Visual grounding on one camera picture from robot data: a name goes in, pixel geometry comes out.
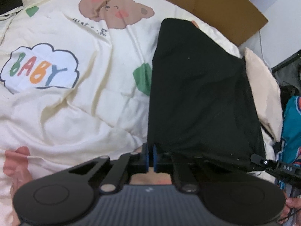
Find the person's right hand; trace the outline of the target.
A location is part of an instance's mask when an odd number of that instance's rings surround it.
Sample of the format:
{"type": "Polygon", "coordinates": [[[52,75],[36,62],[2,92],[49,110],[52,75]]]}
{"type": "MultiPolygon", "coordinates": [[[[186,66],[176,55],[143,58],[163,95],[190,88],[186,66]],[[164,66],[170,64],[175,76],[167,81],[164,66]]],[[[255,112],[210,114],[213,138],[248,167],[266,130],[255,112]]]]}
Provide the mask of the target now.
{"type": "Polygon", "coordinates": [[[280,216],[279,224],[283,224],[288,220],[288,215],[291,213],[292,210],[298,211],[295,214],[295,224],[297,226],[300,226],[301,224],[301,218],[300,218],[300,208],[301,208],[301,198],[300,197],[288,197],[285,193],[285,191],[282,191],[285,195],[286,204],[283,207],[283,211],[280,216]]]}

